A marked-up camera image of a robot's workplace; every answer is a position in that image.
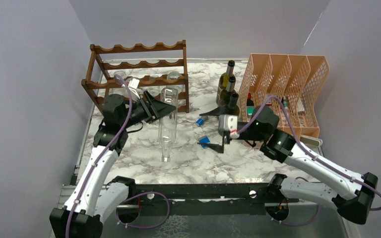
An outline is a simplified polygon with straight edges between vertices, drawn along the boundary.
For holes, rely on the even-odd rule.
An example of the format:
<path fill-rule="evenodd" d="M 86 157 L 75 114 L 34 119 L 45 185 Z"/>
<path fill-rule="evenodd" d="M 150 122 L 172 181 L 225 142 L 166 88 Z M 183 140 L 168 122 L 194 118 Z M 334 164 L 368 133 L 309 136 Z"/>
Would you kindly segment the green wine bottle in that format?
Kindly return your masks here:
<path fill-rule="evenodd" d="M 220 76 L 219 82 L 218 82 L 218 89 L 217 89 L 217 96 L 220 96 L 220 92 L 227 87 L 227 84 L 229 82 L 230 76 L 233 75 L 235 67 L 235 61 L 234 60 L 229 60 L 227 63 L 227 69 L 225 73 L 223 73 Z"/>
<path fill-rule="evenodd" d="M 235 89 L 234 89 L 235 83 L 236 83 L 235 76 L 233 76 L 233 75 L 230 76 L 228 83 L 227 83 L 227 86 L 224 89 L 222 89 L 220 94 L 219 94 L 219 98 L 218 98 L 218 102 L 217 102 L 217 105 L 219 107 L 229 105 L 231 96 L 233 93 L 235 93 Z"/>
<path fill-rule="evenodd" d="M 222 106 L 224 108 L 224 114 L 239 116 L 240 109 L 237 105 L 239 94 L 236 92 L 230 93 L 221 99 Z"/>

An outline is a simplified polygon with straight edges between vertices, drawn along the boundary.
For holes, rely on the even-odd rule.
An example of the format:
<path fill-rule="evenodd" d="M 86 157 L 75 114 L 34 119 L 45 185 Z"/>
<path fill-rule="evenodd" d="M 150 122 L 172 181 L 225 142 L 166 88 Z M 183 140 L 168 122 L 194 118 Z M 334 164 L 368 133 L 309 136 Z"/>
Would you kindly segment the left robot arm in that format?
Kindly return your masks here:
<path fill-rule="evenodd" d="M 127 128 L 140 122 L 152 123 L 175 112 L 176 107 L 154 98 L 148 91 L 136 103 L 122 95 L 105 98 L 103 120 L 94 136 L 91 157 L 76 188 L 62 208 L 50 213 L 57 238 L 99 238 L 103 224 L 118 205 L 135 200 L 134 180 L 103 184 L 128 139 Z"/>

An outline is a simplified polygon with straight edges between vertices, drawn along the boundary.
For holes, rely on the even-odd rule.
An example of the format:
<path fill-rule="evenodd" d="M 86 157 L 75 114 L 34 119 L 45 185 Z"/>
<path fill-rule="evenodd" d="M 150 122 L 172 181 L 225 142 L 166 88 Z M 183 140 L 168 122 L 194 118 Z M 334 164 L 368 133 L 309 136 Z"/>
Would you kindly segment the clear glass bottle top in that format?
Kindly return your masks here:
<path fill-rule="evenodd" d="M 176 141 L 178 94 L 178 90 L 173 87 L 165 87 L 161 91 L 161 101 L 175 107 L 172 112 L 159 120 L 158 136 L 162 148 L 162 162 L 170 161 L 171 149 Z"/>

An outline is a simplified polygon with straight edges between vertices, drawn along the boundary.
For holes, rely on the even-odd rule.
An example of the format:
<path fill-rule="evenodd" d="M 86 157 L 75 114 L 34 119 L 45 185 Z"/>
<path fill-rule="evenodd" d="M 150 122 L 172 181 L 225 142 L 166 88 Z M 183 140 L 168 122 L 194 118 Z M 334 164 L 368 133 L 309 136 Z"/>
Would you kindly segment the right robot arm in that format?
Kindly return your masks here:
<path fill-rule="evenodd" d="M 313 176 L 317 182 L 305 182 L 284 174 L 275 174 L 265 195 L 274 202 L 302 199 L 330 206 L 346 220 L 364 225 L 375 197 L 378 178 L 372 173 L 359 174 L 330 162 L 294 136 L 278 129 L 279 116 L 265 106 L 256 107 L 253 123 L 242 122 L 225 109 L 216 108 L 203 117 L 218 117 L 221 144 L 206 146 L 223 153 L 232 139 L 260 141 L 260 151 L 268 158 L 285 163 Z"/>

